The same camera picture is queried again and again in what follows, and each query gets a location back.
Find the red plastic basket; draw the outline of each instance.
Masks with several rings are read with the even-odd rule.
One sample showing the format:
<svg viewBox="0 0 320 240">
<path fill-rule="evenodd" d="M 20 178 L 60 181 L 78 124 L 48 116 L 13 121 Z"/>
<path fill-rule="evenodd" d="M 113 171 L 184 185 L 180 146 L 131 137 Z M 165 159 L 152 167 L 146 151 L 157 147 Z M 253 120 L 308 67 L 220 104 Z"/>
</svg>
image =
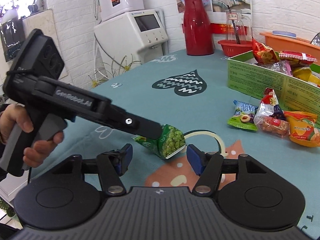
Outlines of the red plastic basket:
<svg viewBox="0 0 320 240">
<path fill-rule="evenodd" d="M 221 45 L 224 55 L 233 57 L 252 50 L 252 41 L 241 41 L 243 44 L 237 44 L 236 41 L 221 40 L 218 44 Z"/>
</svg>

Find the green cardboard box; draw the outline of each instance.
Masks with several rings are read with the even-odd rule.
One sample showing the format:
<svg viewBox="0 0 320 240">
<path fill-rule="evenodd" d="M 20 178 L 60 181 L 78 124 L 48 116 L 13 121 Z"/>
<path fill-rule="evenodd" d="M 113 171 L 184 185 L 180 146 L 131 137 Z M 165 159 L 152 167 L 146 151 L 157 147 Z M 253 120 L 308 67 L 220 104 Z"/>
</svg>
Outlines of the green cardboard box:
<svg viewBox="0 0 320 240">
<path fill-rule="evenodd" d="M 287 111 L 307 111 L 318 115 L 320 126 L 320 88 L 303 80 L 247 63 L 252 51 L 228 59 L 228 87 L 257 99 L 269 87 L 276 92 L 279 105 Z M 312 71 L 320 73 L 320 66 L 312 64 Z"/>
</svg>

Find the teal tablecloth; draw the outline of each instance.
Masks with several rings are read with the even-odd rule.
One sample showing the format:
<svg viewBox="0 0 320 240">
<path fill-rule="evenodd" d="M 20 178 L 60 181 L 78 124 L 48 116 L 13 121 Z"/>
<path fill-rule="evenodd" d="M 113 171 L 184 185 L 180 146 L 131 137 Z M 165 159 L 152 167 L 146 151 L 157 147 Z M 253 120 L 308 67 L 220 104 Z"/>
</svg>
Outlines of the teal tablecloth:
<svg viewBox="0 0 320 240">
<path fill-rule="evenodd" d="M 186 86 L 180 91 L 174 88 L 152 88 L 157 81 L 169 77 L 173 77 L 172 82 L 184 82 L 193 80 L 186 77 L 198 77 L 194 79 L 198 83 L 193 82 L 192 86 Z M 174 86 L 172 82 L 161 86 Z M 225 155 L 228 158 L 236 158 L 240 153 L 253 156 L 303 192 L 306 208 L 299 227 L 303 227 L 310 236 L 319 237 L 320 149 L 299 146 L 288 139 L 227 125 L 227 120 L 234 113 L 233 100 L 256 105 L 260 100 L 231 90 L 226 85 L 227 60 L 221 51 L 216 50 L 210 56 L 192 57 L 181 50 L 130 70 L 93 91 L 111 98 L 113 104 L 128 112 L 173 125 L 184 133 L 210 130 L 224 141 L 227 152 Z M 127 188 L 134 185 L 193 187 L 195 184 L 197 176 L 192 172 L 185 153 L 179 153 L 165 162 L 135 143 L 131 139 L 132 135 L 117 130 L 107 136 L 109 133 L 110 129 L 107 127 L 77 118 L 65 130 L 64 142 L 42 166 L 33 171 L 32 176 L 39 176 L 72 154 L 94 158 L 101 152 L 132 143 L 133 160 L 122 177 Z M 215 139 L 208 135 L 188 138 L 187 144 L 190 143 L 206 152 L 218 149 Z M 230 179 L 230 176 L 223 177 L 225 182 Z M 86 181 L 100 188 L 97 176 L 88 175 Z"/>
</svg>

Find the hand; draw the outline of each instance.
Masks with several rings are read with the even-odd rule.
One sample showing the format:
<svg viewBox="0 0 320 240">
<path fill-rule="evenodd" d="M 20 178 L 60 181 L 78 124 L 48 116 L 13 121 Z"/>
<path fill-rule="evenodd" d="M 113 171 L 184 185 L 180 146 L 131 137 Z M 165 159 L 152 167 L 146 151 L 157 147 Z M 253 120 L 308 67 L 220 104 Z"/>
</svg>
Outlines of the hand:
<svg viewBox="0 0 320 240">
<path fill-rule="evenodd" d="M 17 105 L 9 105 L 0 117 L 0 135 L 4 143 L 7 143 L 15 123 L 26 133 L 33 131 L 31 119 L 25 108 Z M 32 148 L 28 147 L 24 149 L 23 161 L 30 167 L 38 167 L 62 141 L 63 132 L 58 132 L 51 141 L 35 142 Z"/>
</svg>

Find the blue lid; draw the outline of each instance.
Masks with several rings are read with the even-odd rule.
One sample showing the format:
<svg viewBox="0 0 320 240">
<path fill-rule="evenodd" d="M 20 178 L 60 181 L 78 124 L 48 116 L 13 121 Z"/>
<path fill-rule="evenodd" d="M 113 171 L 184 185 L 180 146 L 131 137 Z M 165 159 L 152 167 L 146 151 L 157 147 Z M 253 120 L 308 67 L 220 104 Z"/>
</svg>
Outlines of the blue lid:
<svg viewBox="0 0 320 240">
<path fill-rule="evenodd" d="M 285 36 L 290 36 L 290 37 L 294 37 L 294 38 L 297 37 L 297 35 L 295 33 L 284 32 L 284 31 L 273 31 L 272 34 L 285 35 Z"/>
</svg>

